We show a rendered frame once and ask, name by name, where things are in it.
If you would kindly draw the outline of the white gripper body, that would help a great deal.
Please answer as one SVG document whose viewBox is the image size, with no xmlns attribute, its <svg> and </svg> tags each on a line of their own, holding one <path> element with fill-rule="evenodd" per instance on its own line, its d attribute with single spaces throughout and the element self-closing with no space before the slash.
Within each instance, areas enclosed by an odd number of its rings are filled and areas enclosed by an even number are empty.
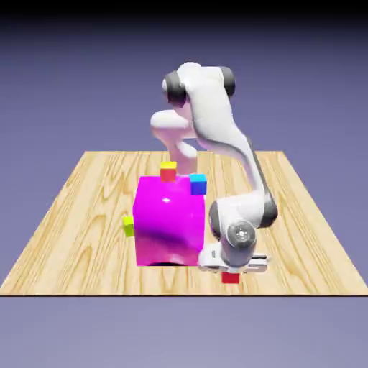
<svg viewBox="0 0 368 368">
<path fill-rule="evenodd" d="M 202 270 L 214 272 L 265 272 L 268 266 L 266 254 L 254 253 L 253 249 L 236 249 L 222 243 L 204 246 L 198 256 Z"/>
</svg>

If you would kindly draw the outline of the small blue cube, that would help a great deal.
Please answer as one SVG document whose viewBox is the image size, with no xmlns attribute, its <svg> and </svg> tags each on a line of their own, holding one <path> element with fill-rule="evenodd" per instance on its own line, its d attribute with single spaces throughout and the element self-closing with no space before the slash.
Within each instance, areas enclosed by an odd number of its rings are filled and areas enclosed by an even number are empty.
<svg viewBox="0 0 368 368">
<path fill-rule="evenodd" d="M 204 196 L 207 193 L 207 179 L 204 174 L 193 173 L 189 175 L 189 179 L 192 196 Z"/>
</svg>

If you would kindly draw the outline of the small orange cube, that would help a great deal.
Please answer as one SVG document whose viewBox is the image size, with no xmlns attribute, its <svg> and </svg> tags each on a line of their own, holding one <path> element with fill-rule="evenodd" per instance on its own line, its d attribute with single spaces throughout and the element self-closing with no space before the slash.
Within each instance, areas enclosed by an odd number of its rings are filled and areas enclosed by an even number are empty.
<svg viewBox="0 0 368 368">
<path fill-rule="evenodd" d="M 160 179 L 162 182 L 175 182 L 177 174 L 177 163 L 174 161 L 162 162 L 160 164 Z"/>
</svg>

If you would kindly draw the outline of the large magenta box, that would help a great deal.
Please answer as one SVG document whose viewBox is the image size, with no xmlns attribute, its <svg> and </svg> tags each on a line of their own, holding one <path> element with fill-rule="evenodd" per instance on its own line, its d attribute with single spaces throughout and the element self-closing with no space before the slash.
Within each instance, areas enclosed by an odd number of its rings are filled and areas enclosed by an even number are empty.
<svg viewBox="0 0 368 368">
<path fill-rule="evenodd" d="M 205 199 L 190 194 L 189 175 L 175 182 L 142 176 L 132 209 L 137 265 L 196 266 L 204 245 Z"/>
</svg>

